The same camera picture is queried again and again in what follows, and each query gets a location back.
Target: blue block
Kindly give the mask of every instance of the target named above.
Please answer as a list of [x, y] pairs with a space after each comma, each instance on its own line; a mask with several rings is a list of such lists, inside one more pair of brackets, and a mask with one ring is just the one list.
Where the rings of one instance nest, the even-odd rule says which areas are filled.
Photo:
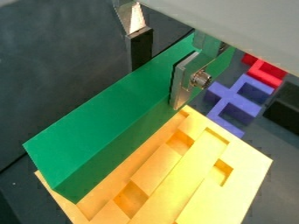
[[210, 86], [204, 101], [216, 103], [207, 117], [235, 136], [243, 137], [244, 131], [227, 122], [220, 114], [226, 113], [240, 123], [248, 125], [260, 111], [260, 106], [272, 94], [274, 88], [243, 74], [231, 88], [216, 81]]

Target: green rectangular block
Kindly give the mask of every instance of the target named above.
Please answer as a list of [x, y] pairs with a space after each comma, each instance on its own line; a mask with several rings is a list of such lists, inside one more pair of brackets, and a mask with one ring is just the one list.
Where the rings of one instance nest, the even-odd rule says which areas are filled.
[[[210, 65], [214, 78], [230, 65], [234, 50]], [[174, 64], [191, 51], [192, 35], [23, 145], [51, 189], [74, 203], [176, 113], [168, 105]]]

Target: yellow slotted block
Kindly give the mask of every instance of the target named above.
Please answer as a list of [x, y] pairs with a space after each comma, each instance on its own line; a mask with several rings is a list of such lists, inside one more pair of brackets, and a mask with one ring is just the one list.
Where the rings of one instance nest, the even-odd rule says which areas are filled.
[[127, 224], [130, 218], [116, 205], [115, 201], [110, 201], [104, 207], [102, 208], [100, 212], [96, 214], [94, 219], [90, 223], [99, 224], [99, 223], [114, 223], [114, 224]]
[[204, 130], [130, 224], [174, 223], [226, 148], [227, 143]]
[[190, 107], [74, 205], [75, 224], [242, 222], [272, 160]]
[[131, 180], [142, 188], [147, 196], [152, 194], [180, 158], [178, 152], [167, 144], [163, 144], [135, 173]]

